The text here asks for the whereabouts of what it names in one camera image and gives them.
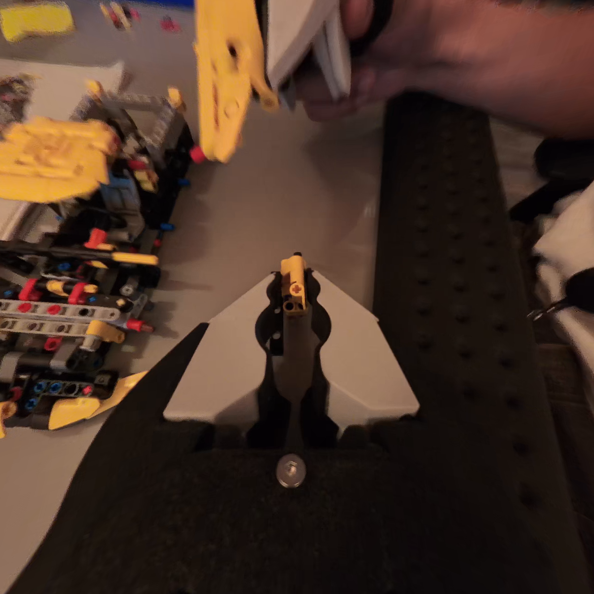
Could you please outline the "grey desk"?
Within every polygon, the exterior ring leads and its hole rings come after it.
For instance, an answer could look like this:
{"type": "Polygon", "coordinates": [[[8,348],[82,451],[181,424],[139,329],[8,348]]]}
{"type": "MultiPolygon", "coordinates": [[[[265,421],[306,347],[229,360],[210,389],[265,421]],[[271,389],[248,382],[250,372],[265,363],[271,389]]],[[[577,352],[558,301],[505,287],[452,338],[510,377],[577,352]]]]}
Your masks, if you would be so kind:
{"type": "Polygon", "coordinates": [[[83,544],[99,529],[83,525],[106,511],[115,519],[120,500],[137,510],[145,488],[137,488],[141,466],[165,450],[169,437],[186,427],[163,419],[162,410],[178,382],[194,326],[217,314],[250,289],[282,257],[303,251],[336,264],[338,274],[367,272],[371,222],[362,232],[366,252],[357,256],[349,228],[358,225],[375,200],[378,145],[355,133],[308,123],[302,109],[288,115],[253,116],[251,144],[229,166],[214,169],[218,198],[214,219],[201,227],[181,222],[182,247],[168,245],[168,264],[177,273],[208,272],[210,293],[191,289],[195,278],[179,277],[174,330],[187,336],[165,356],[138,389],[111,412],[55,432],[10,427],[1,440],[1,593],[43,593],[54,577],[81,564],[83,544]]]}

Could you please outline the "black office chair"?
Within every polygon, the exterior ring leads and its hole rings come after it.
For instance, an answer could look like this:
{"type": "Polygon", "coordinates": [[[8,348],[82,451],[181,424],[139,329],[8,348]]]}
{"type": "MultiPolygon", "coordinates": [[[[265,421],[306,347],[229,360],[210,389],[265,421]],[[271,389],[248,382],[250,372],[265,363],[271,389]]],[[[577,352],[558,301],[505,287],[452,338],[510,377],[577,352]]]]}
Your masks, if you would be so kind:
{"type": "Polygon", "coordinates": [[[545,184],[510,209],[513,222],[550,214],[558,201],[593,182],[593,140],[547,138],[535,150],[534,165],[545,184]]]}

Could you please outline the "yellow black brick subassembly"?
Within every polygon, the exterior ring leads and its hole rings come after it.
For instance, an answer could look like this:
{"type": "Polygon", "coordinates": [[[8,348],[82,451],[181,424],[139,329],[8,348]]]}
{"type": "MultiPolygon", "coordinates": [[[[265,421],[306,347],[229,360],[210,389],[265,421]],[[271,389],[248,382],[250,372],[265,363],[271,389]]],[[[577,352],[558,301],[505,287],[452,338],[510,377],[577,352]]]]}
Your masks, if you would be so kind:
{"type": "Polygon", "coordinates": [[[308,313],[307,263],[300,251],[280,262],[280,285],[274,296],[273,325],[269,349],[282,356],[285,348],[285,323],[300,320],[308,313]]]}

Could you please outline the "partly built yellow toy car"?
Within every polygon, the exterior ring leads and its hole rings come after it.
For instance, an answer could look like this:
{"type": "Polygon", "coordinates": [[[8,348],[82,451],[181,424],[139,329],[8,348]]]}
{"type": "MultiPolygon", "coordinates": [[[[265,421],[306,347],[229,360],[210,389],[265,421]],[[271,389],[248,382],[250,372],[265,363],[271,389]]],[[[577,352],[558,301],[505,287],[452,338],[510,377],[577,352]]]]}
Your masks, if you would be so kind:
{"type": "Polygon", "coordinates": [[[90,81],[67,120],[24,119],[28,78],[1,80],[1,438],[117,406],[143,373],[109,369],[161,280],[159,251],[191,162],[205,160],[180,91],[90,81]]]}

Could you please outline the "small yellow curved panel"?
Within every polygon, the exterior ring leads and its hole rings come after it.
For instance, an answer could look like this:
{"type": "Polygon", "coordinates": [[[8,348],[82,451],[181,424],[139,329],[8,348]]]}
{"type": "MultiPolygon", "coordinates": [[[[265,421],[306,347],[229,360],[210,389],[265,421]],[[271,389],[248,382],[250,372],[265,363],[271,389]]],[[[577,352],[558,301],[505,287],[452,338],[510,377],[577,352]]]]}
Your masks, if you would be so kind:
{"type": "Polygon", "coordinates": [[[226,163],[241,144],[249,100],[238,99],[217,85],[198,99],[198,146],[204,159],[226,163]]]}

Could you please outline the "yellow wheel arch panel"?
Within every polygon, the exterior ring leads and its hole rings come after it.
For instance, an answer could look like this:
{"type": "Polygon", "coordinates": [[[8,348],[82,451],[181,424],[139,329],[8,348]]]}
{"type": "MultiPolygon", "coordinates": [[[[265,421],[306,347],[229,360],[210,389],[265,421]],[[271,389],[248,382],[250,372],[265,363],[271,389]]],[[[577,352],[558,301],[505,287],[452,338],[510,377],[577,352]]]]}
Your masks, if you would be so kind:
{"type": "Polygon", "coordinates": [[[278,110],[278,95],[265,76],[261,26],[264,3],[195,2],[197,113],[200,93],[210,90],[212,85],[238,99],[249,100],[249,107],[256,99],[264,110],[278,110]]]}

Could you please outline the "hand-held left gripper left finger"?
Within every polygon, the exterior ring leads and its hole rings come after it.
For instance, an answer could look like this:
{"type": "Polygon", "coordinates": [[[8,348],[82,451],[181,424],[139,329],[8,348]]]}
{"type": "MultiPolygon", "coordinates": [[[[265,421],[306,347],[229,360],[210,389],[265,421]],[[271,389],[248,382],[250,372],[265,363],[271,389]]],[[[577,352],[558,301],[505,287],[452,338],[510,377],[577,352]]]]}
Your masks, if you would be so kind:
{"type": "Polygon", "coordinates": [[[234,427],[254,446],[278,443],[278,391],[267,330],[259,316],[274,299],[278,273],[271,273],[212,317],[163,412],[169,422],[193,421],[234,427]]]}

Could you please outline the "yellow paper scrap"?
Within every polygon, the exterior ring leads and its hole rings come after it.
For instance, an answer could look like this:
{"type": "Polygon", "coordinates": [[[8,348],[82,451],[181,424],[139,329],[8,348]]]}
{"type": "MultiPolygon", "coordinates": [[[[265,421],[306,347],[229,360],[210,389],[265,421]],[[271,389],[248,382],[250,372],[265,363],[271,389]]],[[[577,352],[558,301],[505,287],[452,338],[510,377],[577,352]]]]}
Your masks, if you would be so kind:
{"type": "Polygon", "coordinates": [[[74,30],[70,8],[62,1],[21,2],[1,8],[1,34],[9,43],[62,36],[74,30]]]}

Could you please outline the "pile of small coloured pins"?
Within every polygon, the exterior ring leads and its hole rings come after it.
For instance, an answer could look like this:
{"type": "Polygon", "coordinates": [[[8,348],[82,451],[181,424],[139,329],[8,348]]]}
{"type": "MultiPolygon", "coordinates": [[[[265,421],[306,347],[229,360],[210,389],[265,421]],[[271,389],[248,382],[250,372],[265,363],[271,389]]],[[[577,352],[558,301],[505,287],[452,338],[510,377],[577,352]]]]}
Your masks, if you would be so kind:
{"type": "MultiPolygon", "coordinates": [[[[100,2],[99,8],[107,22],[117,30],[130,31],[135,24],[142,20],[137,9],[122,2],[100,2]]],[[[161,31],[172,34],[180,33],[182,30],[181,25],[169,15],[159,19],[159,27],[161,31]]]]}

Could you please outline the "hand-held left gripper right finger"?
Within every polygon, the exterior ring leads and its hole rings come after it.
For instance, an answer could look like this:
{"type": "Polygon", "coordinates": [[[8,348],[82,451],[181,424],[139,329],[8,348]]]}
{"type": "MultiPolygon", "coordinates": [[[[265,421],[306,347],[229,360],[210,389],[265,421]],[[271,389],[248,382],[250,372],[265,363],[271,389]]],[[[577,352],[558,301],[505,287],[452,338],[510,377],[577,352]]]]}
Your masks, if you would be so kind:
{"type": "Polygon", "coordinates": [[[322,274],[306,272],[303,345],[311,384],[303,439],[339,440],[350,427],[414,415],[420,408],[378,319],[322,274]]]}

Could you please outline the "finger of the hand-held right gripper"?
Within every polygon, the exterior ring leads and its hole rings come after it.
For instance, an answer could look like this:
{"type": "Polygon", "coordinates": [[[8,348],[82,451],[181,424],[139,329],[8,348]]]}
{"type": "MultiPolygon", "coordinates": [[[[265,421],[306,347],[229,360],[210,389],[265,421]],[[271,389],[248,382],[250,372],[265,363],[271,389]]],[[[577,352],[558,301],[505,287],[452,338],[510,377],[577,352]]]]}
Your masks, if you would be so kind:
{"type": "Polygon", "coordinates": [[[296,101],[294,75],[308,58],[312,58],[318,67],[315,61],[315,37],[338,2],[264,3],[265,76],[281,103],[290,109],[295,107],[296,101]]]}

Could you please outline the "person's right hand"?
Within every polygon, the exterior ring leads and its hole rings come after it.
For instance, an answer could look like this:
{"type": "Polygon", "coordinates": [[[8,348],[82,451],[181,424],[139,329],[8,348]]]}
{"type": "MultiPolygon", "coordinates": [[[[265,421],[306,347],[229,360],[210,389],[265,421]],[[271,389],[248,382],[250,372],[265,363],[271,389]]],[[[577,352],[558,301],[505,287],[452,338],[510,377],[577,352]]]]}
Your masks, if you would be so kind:
{"type": "Polygon", "coordinates": [[[352,52],[347,95],[333,99],[323,75],[303,66],[295,76],[296,95],[307,115],[325,121],[354,114],[406,90],[419,88],[426,70],[449,66],[441,49],[454,31],[459,9],[467,1],[342,1],[344,31],[359,52],[352,52]]]}

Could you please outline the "black perforated foam pad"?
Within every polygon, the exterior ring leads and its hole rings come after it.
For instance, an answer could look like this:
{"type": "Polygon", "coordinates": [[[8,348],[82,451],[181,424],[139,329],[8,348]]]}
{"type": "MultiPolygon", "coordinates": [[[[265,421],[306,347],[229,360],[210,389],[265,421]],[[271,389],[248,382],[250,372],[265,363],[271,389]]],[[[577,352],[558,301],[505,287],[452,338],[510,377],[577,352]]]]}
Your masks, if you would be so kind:
{"type": "Polygon", "coordinates": [[[420,403],[378,424],[390,593],[593,593],[486,115],[385,114],[373,310],[420,403]]]}

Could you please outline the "instruction booklet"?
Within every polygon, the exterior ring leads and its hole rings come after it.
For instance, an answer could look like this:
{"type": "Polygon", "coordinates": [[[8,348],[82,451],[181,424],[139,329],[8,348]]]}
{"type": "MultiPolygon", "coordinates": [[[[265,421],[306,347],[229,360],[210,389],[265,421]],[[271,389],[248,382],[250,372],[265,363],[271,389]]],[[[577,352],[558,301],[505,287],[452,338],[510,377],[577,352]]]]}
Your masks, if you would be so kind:
{"type": "Polygon", "coordinates": [[[123,83],[124,63],[58,65],[1,60],[1,240],[16,236],[34,204],[87,198],[108,182],[115,132],[80,115],[87,83],[107,92],[123,83]]]}

